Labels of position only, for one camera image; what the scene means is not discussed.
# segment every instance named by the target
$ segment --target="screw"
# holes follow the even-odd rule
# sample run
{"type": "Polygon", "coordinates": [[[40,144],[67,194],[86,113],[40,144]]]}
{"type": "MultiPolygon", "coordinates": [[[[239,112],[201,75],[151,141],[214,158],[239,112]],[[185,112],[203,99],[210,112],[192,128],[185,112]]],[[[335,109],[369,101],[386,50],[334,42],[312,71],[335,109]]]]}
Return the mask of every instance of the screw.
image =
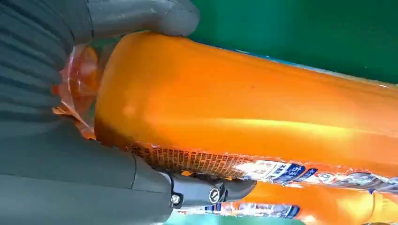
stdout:
{"type": "Polygon", "coordinates": [[[181,201],[181,197],[180,196],[178,196],[178,195],[172,195],[171,196],[171,202],[172,203],[178,204],[178,203],[180,203],[180,201],[181,201]]]}

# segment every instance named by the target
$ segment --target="orange bottle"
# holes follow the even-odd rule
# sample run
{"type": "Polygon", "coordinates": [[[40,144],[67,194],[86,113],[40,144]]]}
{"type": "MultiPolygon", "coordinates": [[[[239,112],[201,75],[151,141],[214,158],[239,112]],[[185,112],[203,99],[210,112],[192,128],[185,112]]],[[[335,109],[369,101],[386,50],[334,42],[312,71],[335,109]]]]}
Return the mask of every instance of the orange bottle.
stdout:
{"type": "Polygon", "coordinates": [[[185,38],[123,38],[95,133],[154,166],[396,193],[398,90],[185,38]]]}
{"type": "Polygon", "coordinates": [[[398,221],[398,204],[380,193],[260,182],[242,201],[223,203],[233,215],[294,218],[306,225],[361,225],[398,221]]]}

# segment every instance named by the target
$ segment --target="orange liquid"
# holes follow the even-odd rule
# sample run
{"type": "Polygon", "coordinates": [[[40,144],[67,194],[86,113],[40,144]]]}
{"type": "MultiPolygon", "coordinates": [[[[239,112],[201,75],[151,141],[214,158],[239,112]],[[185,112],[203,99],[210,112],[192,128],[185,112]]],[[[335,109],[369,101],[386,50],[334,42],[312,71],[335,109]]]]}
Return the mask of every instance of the orange liquid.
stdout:
{"type": "Polygon", "coordinates": [[[397,115],[393,87],[141,32],[107,65],[95,132],[123,150],[137,142],[398,177],[397,115]]]}

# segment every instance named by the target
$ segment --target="gray plastic arm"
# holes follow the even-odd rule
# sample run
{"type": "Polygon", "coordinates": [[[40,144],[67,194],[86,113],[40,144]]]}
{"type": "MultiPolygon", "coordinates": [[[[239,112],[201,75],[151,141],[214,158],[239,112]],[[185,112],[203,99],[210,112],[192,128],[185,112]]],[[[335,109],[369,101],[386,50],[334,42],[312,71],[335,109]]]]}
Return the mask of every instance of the gray plastic arm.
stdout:
{"type": "Polygon", "coordinates": [[[187,36],[199,23],[199,11],[189,0],[88,0],[87,6],[94,38],[133,30],[187,36]]]}

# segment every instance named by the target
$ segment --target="green wall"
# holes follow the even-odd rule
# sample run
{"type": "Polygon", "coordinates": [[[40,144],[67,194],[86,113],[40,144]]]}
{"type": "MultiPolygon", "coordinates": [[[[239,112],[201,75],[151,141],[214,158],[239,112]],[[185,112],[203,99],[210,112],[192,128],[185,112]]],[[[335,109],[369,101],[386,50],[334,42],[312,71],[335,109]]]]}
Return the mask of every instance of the green wall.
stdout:
{"type": "Polygon", "coordinates": [[[222,217],[213,214],[183,215],[173,212],[164,225],[304,225],[298,220],[262,217],[222,217]]]}
{"type": "Polygon", "coordinates": [[[396,0],[194,0],[191,39],[398,83],[396,0]]]}

